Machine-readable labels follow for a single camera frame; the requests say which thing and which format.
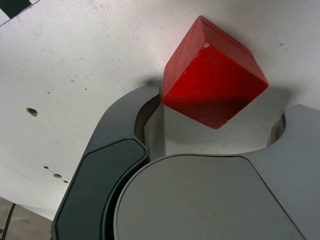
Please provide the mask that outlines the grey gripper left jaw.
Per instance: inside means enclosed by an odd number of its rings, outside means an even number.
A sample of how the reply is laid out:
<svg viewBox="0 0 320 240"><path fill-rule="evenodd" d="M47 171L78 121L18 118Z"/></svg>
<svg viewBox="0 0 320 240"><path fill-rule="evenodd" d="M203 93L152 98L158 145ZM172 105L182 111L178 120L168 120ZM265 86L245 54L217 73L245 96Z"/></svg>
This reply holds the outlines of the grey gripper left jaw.
<svg viewBox="0 0 320 240"><path fill-rule="evenodd" d="M150 157L144 127L161 102L158 85L119 98L99 120L54 217L54 240L112 240L125 184Z"/></svg>

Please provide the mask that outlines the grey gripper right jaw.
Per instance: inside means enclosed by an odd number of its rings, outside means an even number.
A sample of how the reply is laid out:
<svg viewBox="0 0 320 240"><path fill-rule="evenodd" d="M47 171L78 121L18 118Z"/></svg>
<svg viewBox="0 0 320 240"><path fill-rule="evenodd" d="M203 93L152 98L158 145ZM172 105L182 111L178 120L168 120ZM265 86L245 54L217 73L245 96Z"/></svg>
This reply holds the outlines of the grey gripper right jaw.
<svg viewBox="0 0 320 240"><path fill-rule="evenodd" d="M297 104L273 144L239 155L175 154L136 172L116 240L317 240L320 112Z"/></svg>

